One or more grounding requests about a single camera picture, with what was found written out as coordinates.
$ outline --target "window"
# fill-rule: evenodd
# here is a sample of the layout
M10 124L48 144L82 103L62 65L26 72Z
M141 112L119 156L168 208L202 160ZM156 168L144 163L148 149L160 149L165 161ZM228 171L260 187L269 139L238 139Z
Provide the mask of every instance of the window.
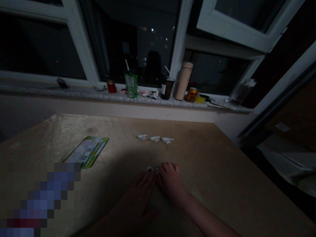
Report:
M194 63L188 89L229 96L251 61L187 49L184 61Z
M303 3L304 0L204 0L197 28L267 53Z
M125 83L125 59L138 84L161 87L170 69L179 0L81 0L101 81Z
M0 77L125 84L126 59L139 85L160 88L165 66L177 79L192 61L190 85L229 98L303 2L1 0Z
M0 13L0 70L86 79L66 25Z

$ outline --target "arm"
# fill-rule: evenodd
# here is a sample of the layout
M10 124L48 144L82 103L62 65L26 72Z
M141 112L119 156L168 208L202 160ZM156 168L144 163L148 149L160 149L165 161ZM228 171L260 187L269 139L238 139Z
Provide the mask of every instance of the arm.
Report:
M159 169L158 184L169 199L190 216L205 236L240 237L231 227L206 209L185 188L176 164L163 163Z

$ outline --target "table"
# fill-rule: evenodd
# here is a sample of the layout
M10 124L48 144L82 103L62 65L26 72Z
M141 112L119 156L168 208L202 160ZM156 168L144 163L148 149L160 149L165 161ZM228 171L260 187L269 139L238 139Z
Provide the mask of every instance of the table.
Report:
M135 138L144 133L174 141ZM177 163L190 193L242 236L315 236L315 224L212 123L56 114L1 143L0 157L61 162L86 136L110 139L94 165L81 171L80 216L61 236L107 213L140 171L164 161ZM160 215L139 236L202 236L158 187L149 206Z

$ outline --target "green flyer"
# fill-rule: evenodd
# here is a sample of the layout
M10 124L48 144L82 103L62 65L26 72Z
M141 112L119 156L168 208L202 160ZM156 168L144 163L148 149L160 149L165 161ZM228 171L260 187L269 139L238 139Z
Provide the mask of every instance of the green flyer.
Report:
M93 165L108 140L109 138L104 137L86 137L63 162L79 162L82 169L89 168Z

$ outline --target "gold can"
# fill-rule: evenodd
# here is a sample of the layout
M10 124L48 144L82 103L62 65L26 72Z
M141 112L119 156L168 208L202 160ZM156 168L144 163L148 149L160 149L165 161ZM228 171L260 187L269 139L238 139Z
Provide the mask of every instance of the gold can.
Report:
M190 87L188 94L187 94L187 101L193 103L195 101L195 98L198 95L198 89L194 87Z

